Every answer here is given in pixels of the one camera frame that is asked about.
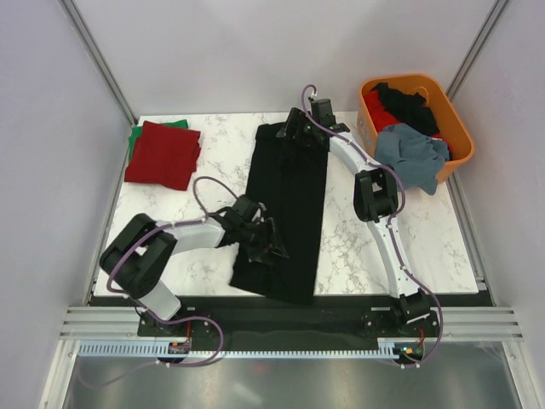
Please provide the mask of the grey-blue t-shirt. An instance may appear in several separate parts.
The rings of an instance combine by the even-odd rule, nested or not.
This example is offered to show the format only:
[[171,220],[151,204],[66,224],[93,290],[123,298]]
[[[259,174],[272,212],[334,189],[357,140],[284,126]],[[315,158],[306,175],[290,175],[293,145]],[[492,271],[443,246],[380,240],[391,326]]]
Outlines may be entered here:
[[442,139],[424,135],[407,124],[394,124],[378,133],[375,159],[391,166],[405,188],[419,187],[434,195],[439,184],[437,174],[450,160],[450,150]]

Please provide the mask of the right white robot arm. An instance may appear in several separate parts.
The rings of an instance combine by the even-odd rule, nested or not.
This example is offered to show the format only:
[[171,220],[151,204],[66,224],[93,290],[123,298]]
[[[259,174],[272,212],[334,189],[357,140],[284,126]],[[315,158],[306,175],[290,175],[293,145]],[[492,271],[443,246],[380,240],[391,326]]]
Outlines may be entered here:
[[353,175],[354,212],[371,231],[387,274],[392,329],[406,336],[427,321],[440,331],[443,315],[439,299],[412,273],[400,237],[397,215],[406,198],[399,191],[395,172],[373,159],[350,129],[336,122],[329,99],[312,100],[310,111],[291,108],[277,137],[326,150]]

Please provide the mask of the orange plastic tub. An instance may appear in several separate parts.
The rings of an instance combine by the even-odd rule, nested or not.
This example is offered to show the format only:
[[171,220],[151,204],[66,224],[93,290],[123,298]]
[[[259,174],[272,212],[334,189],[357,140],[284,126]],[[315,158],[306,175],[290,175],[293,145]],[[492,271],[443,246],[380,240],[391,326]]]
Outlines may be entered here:
[[372,78],[361,85],[357,129],[361,138],[360,145],[367,153],[374,156],[378,131],[364,102],[364,95],[370,92],[378,83],[386,83],[391,88],[398,89],[406,94],[419,93],[426,99],[426,105],[431,108],[439,126],[439,133],[444,137],[450,151],[453,153],[453,159],[446,162],[438,172],[438,183],[446,181],[459,166],[465,164],[473,156],[473,139],[457,115],[456,109],[452,106],[442,86],[433,78],[420,73]]

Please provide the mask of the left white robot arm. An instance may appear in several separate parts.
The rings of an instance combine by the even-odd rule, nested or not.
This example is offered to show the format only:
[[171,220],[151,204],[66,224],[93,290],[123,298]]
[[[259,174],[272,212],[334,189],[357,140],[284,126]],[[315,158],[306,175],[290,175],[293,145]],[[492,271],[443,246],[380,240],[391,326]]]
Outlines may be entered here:
[[233,244],[252,262],[272,266],[280,258],[287,259],[276,222],[265,211],[265,205],[241,195],[233,205],[202,219],[158,222],[140,213],[103,251],[100,268],[108,275],[108,286],[117,285],[156,316],[167,334],[180,334],[186,328],[186,313],[162,281],[169,259],[177,253]]

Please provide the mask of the black t-shirt blue logo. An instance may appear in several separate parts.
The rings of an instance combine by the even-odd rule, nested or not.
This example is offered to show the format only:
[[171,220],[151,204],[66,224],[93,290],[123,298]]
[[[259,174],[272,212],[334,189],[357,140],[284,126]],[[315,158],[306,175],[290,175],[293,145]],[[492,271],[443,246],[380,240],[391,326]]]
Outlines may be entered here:
[[318,269],[328,153],[278,138],[281,127],[257,128],[245,194],[266,206],[288,256],[275,256],[273,265],[266,265],[252,262],[241,248],[229,285],[307,306],[313,303]]

